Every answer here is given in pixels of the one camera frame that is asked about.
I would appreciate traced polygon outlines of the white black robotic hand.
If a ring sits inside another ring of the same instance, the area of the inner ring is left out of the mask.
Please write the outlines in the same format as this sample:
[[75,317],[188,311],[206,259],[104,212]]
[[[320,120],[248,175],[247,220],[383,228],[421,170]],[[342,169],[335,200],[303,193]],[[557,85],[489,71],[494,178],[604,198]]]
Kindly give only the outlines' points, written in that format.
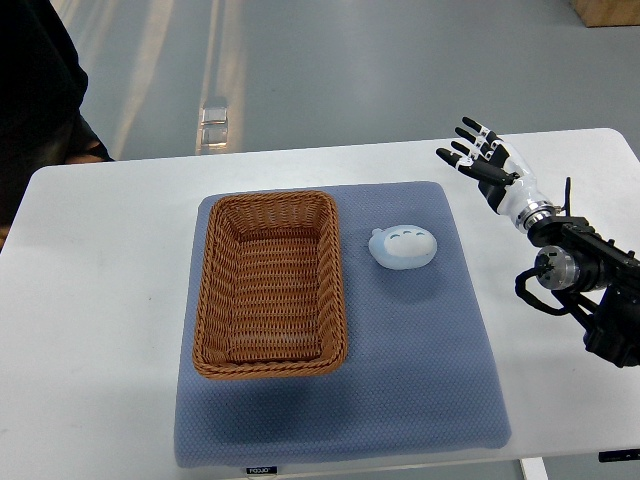
[[477,181],[489,207],[519,231],[553,216],[555,206],[538,190],[536,176],[517,149],[472,118],[463,117],[462,123],[455,129],[460,139],[437,149],[437,156]]

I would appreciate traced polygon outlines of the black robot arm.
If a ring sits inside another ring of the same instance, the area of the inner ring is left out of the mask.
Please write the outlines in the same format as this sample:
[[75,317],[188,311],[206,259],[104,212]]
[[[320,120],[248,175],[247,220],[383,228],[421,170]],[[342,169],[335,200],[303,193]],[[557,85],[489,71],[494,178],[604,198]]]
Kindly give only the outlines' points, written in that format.
[[537,215],[527,221],[540,249],[515,293],[548,315],[571,315],[585,349],[619,368],[639,364],[639,260],[603,239],[584,217]]

